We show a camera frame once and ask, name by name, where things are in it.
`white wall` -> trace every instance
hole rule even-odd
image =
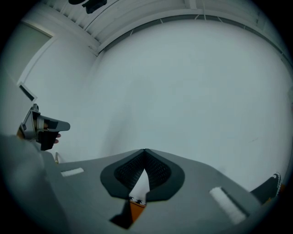
[[[10,36],[0,58],[0,69],[16,84],[35,53],[50,39],[42,32],[20,23]]]
[[[37,96],[42,115],[71,124],[70,131],[61,132],[60,143],[50,150],[53,155],[58,151],[62,157],[63,152],[75,149],[75,141],[84,137],[79,124],[87,121],[87,114],[84,119],[77,118],[84,104],[80,91],[97,57],[72,36],[58,35],[51,40],[53,43],[38,58],[24,84]]]
[[[81,132],[62,142],[72,146],[65,160],[151,148],[211,165],[252,190],[287,168],[291,85],[272,47],[243,29],[154,26],[105,53],[84,87]]]
[[[32,105],[32,101],[15,84],[6,70],[0,69],[0,134],[16,135]]]

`orange fabric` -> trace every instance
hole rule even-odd
[[[130,210],[131,210],[131,216],[132,216],[132,222],[134,223],[137,218],[140,216],[141,212],[143,212],[143,209],[146,206],[137,204],[133,201],[130,201]]]

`ceiling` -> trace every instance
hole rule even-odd
[[[41,0],[50,8],[66,16],[90,34],[102,51],[115,39],[141,25],[170,16],[201,15],[217,17],[219,21],[239,23],[251,32],[271,42],[281,54],[290,58],[282,38],[266,15],[250,0],[108,0],[107,4],[87,14],[82,3],[71,5],[68,0]]]

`ceiling beam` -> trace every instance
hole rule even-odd
[[[196,10],[196,0],[184,0],[185,6],[188,9]]]
[[[266,21],[267,21],[266,15],[264,14],[264,12],[260,11],[259,17],[258,17],[258,20],[257,20],[257,26],[261,30],[264,30],[265,25],[266,25]]]
[[[54,3],[53,3],[53,9],[57,9],[57,6],[58,6],[58,2],[57,1],[55,1]]]
[[[51,36],[70,33],[86,44],[88,48],[95,53],[101,44],[65,15],[60,14],[58,11],[42,3],[37,3],[31,11],[26,14],[22,21]]]
[[[81,13],[80,16],[76,20],[76,24],[80,25],[80,23],[87,17],[87,14]]]
[[[268,38],[273,44],[275,44],[280,49],[279,45],[272,38],[270,38],[265,32],[263,32],[259,27],[257,27],[255,24],[251,24],[249,21],[246,21],[233,14],[224,13],[222,11],[213,11],[213,10],[207,10],[207,9],[205,11],[207,15],[230,19],[256,30],[258,33]],[[118,37],[122,36],[124,33],[131,31],[132,29],[140,25],[143,25],[153,20],[158,20],[160,18],[165,18],[170,16],[180,16],[180,15],[203,15],[203,9],[197,9],[197,10],[178,9],[178,10],[164,11],[164,12],[159,12],[159,13],[146,16],[137,21],[133,21],[131,24],[128,24],[125,27],[120,28],[118,31],[116,31],[111,36],[109,36],[105,41],[103,41],[102,44],[99,46],[98,52],[102,51],[107,45],[109,45],[112,41],[114,41]]]
[[[72,20],[73,16],[80,10],[78,7],[73,7],[68,15],[68,18]]]
[[[61,11],[60,11],[61,14],[64,14],[64,12],[65,12],[66,7],[67,7],[68,4],[69,4],[68,2],[65,2],[64,3],[64,5],[62,6]]]
[[[104,10],[106,10],[107,8],[109,8],[111,5],[113,5],[115,2],[117,2],[118,0],[109,0],[107,2],[106,5],[100,7],[99,9],[97,9],[94,13],[90,14],[90,17],[87,20],[87,23],[85,24],[85,26],[83,27],[84,30],[87,30],[87,28],[90,26],[90,24],[101,14],[104,12]]]

